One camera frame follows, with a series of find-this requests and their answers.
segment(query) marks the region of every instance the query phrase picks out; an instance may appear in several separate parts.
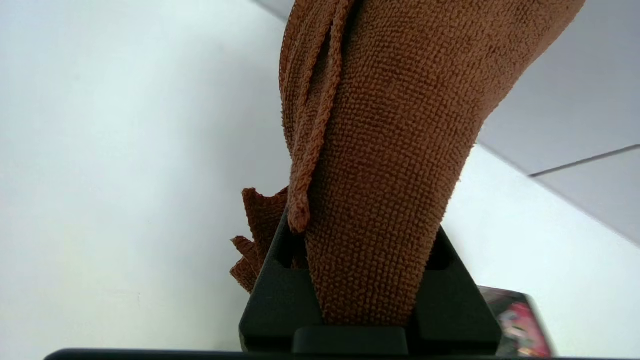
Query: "towel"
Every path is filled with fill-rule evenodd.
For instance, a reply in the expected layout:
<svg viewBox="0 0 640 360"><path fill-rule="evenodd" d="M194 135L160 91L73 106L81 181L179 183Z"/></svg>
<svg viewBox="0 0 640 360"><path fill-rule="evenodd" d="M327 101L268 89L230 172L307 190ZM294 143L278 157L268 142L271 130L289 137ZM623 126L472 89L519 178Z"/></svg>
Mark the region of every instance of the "towel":
<svg viewBox="0 0 640 360"><path fill-rule="evenodd" d="M405 325L485 119L584 0L297 0L280 54L292 167L243 192L251 291L288 209L326 323Z"/></svg>

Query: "white wall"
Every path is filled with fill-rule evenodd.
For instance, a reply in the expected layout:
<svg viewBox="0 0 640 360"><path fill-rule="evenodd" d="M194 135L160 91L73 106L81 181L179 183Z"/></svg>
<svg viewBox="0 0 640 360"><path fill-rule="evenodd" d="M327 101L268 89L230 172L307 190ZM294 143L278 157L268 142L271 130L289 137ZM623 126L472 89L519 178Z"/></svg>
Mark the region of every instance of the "white wall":
<svg viewBox="0 0 640 360"><path fill-rule="evenodd" d="M0 1L0 359L239 349L283 31L249 1Z"/></svg>
<svg viewBox="0 0 640 360"><path fill-rule="evenodd" d="M528 174L640 143L640 1L587 0L479 141Z"/></svg>

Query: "black plastic base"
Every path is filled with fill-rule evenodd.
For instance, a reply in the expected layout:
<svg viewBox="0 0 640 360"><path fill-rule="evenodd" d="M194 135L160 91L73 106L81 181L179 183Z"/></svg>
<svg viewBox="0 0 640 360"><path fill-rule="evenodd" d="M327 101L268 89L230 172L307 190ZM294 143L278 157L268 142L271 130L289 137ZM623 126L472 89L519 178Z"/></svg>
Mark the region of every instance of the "black plastic base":
<svg viewBox="0 0 640 360"><path fill-rule="evenodd" d="M316 329L312 337L307 333L304 345L299 344L299 329L323 325L308 270L289 268L292 249L301 241L291 233L285 215L240 321L243 350L309 354L300 349L323 348L323 354L344 354L348 351L344 339L351 338L349 354L375 355L361 346L359 341L366 333L361 327ZM398 328L369 329L381 330L369 333L372 338L368 348L402 352ZM498 348L500 326L442 228L424 272L411 322L402 330L410 355L494 355ZM381 343L385 340L379 335L384 331L394 334L388 338L390 343Z"/></svg>

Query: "brown microfiber towel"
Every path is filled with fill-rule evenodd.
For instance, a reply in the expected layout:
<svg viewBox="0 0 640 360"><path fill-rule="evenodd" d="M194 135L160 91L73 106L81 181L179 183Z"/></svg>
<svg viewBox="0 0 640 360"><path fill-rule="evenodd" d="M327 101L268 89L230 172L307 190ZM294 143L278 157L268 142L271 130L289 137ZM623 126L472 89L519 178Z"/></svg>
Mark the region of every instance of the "brown microfiber towel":
<svg viewBox="0 0 640 360"><path fill-rule="evenodd" d="M487 116L583 0L298 0L280 56L289 189L245 190L248 290L278 221L327 323L404 325ZM299 261L298 266L305 266Z"/></svg>

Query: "black plastic holder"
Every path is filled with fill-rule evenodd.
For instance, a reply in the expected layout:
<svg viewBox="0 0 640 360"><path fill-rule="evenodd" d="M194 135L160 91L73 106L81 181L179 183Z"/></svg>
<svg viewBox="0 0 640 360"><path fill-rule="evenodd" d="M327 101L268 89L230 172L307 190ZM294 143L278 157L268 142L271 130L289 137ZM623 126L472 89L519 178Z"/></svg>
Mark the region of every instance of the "black plastic holder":
<svg viewBox="0 0 640 360"><path fill-rule="evenodd" d="M286 211L242 320L245 352L307 355L495 355L502 331L440 228L406 327L328 326L308 270L292 269L302 239Z"/></svg>

